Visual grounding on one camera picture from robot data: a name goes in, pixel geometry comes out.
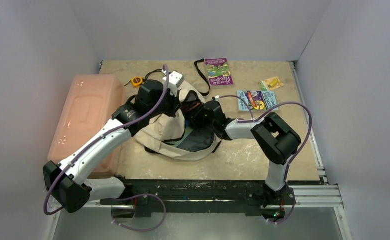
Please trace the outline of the beige canvas backpack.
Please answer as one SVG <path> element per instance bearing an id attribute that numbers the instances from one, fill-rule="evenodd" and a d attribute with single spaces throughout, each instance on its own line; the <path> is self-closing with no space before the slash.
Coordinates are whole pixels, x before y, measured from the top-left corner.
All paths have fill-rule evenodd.
<path id="1" fill-rule="evenodd" d="M 162 114 L 150 119 L 148 126 L 133 139 L 146 152 L 180 161 L 199 161 L 214 153 L 221 140 L 211 128 L 193 128 L 182 110 L 179 109 L 173 118 Z"/>

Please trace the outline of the purple Treehouse book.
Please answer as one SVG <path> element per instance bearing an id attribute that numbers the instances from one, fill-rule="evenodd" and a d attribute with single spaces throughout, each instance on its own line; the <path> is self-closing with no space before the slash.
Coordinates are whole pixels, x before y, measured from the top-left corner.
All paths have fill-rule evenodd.
<path id="1" fill-rule="evenodd" d="M 207 78 L 212 88 L 233 87 L 228 60 L 226 58 L 205 59 Z"/>

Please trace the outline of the light blue Treehouse book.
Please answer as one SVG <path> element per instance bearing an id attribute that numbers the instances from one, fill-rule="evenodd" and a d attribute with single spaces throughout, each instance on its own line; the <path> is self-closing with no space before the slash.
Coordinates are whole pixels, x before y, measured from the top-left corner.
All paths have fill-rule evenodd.
<path id="1" fill-rule="evenodd" d="M 251 111 L 266 111 L 269 108 L 277 105 L 275 93 L 272 91 L 237 91 L 237 96 L 243 99 L 238 100 L 238 109 L 240 112 Z"/>

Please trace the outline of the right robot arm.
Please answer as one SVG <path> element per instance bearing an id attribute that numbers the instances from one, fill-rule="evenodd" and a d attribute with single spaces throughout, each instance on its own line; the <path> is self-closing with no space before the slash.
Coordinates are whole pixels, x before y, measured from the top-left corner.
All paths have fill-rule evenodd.
<path id="1" fill-rule="evenodd" d="M 288 189 L 288 166 L 304 147 L 298 133 L 278 114 L 268 112 L 258 119 L 228 118 L 218 101 L 198 103 L 183 111 L 193 127 L 207 127 L 225 141 L 255 140 L 270 161 L 262 197 L 269 203 L 282 199 Z"/>

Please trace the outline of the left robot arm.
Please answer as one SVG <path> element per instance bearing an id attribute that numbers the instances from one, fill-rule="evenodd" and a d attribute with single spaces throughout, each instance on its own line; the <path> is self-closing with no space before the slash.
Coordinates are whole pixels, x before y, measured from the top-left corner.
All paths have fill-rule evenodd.
<path id="1" fill-rule="evenodd" d="M 49 197 L 68 213 L 78 211 L 92 200 L 113 198 L 118 204 L 127 204 L 132 191 L 125 187 L 122 177 L 90 180 L 88 176 L 106 156 L 146 127 L 150 119 L 163 114 L 174 117 L 181 106 L 178 98 L 181 84 L 181 81 L 147 80 L 81 148 L 59 163 L 48 161 L 42 168 L 48 192 L 44 213 L 55 214 L 48 211 Z"/>

